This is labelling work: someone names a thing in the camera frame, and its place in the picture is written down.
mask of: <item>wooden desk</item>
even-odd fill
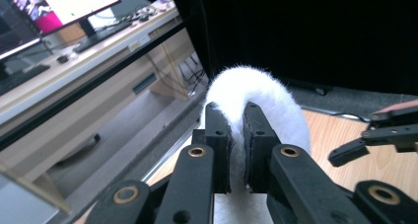
[[[371,154],[340,168],[328,162],[334,148],[356,139],[366,128],[363,122],[304,111],[311,132],[313,159],[337,184],[353,190],[359,181],[378,180],[400,188],[413,199],[418,199],[418,156],[416,153],[396,153],[393,146],[369,148]],[[173,171],[179,150],[152,176],[151,186]]]
[[[166,8],[158,2],[153,5],[157,9]],[[149,21],[134,23],[81,54],[72,54],[73,46],[63,50],[61,53],[72,54],[64,64],[56,63],[57,55],[43,60],[41,63],[50,65],[50,69],[0,97],[0,136],[105,72],[164,29],[169,29],[177,17],[178,11],[172,4],[167,11],[159,12]],[[133,88],[150,77],[157,79],[150,88],[169,95],[170,90],[161,86],[160,79],[171,75],[165,83],[171,82],[172,91],[175,91],[172,94],[187,100],[176,67],[193,52],[187,32],[178,32],[1,151],[0,162],[26,179],[35,180],[77,150],[105,122],[135,100],[142,91],[136,92]]]

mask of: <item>white fluffy object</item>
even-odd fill
[[[301,108],[278,80],[250,66],[229,68],[215,78],[206,96],[200,128],[204,128],[205,107],[211,102],[227,119],[235,141],[230,162],[232,192],[215,195],[214,223],[272,223],[266,194],[249,193],[244,188],[244,108],[247,102],[258,104],[282,143],[310,153],[310,134]]]

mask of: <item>monitor screen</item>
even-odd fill
[[[29,19],[10,0],[0,0],[0,60],[39,42]]]
[[[35,23],[41,35],[60,30],[120,0],[12,0]]]

